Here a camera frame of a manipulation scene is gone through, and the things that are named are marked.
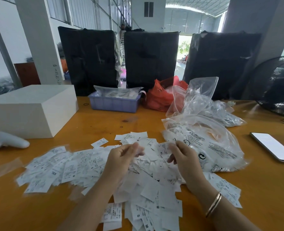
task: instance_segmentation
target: wooden table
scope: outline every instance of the wooden table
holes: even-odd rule
[[[27,149],[11,147],[0,149],[0,165],[20,157],[23,163],[30,162],[49,149],[69,144],[72,151],[91,148],[91,143],[106,138],[115,145],[116,134],[148,132],[150,138],[163,142],[161,119],[165,113],[139,107],[137,113],[93,111],[87,97],[79,97],[79,111],[52,139],[30,140]],[[255,102],[239,101],[235,114],[246,125],[229,130],[237,137],[245,157],[251,160],[244,170],[219,173],[241,191],[241,212],[263,230],[284,230],[284,163],[279,163],[263,147],[249,136],[250,132],[269,133],[284,145],[284,117],[264,110]],[[23,172],[16,169],[0,177],[0,230],[55,230],[68,216],[75,202],[68,199],[73,187],[62,184],[46,194],[23,194],[27,185],[18,187],[14,179]],[[213,230],[204,218],[196,198],[182,185],[176,193],[182,200],[183,217],[179,219],[180,230]],[[128,219],[123,219],[121,230],[131,231]]]

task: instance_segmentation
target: ceiling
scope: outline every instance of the ceiling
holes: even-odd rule
[[[230,0],[166,0],[166,4],[192,7],[212,16],[226,11],[229,3]]]

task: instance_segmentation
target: purple plastic basket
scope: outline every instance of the purple plastic basket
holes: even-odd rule
[[[93,92],[88,97],[90,98],[92,109],[95,110],[108,110],[126,113],[135,113],[138,109],[141,95],[139,94],[136,99],[124,99],[115,97],[95,96]]]

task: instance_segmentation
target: forearm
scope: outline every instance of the forearm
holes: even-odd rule
[[[188,188],[196,195],[203,212],[206,213],[214,202],[218,191],[208,181],[200,183],[198,188],[193,188],[189,183]],[[210,219],[217,231],[260,230],[223,196]]]
[[[117,182],[101,177],[85,198],[74,208],[59,230],[96,230]]]

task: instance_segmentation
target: hand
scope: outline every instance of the hand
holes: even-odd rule
[[[180,174],[185,179],[189,190],[194,193],[196,186],[206,181],[198,155],[182,141],[176,141],[176,144],[171,143],[169,148],[172,155],[167,162],[178,164]]]
[[[144,147],[138,143],[127,144],[110,151],[102,178],[116,182],[117,186],[128,171],[129,164],[134,157],[144,155]]]

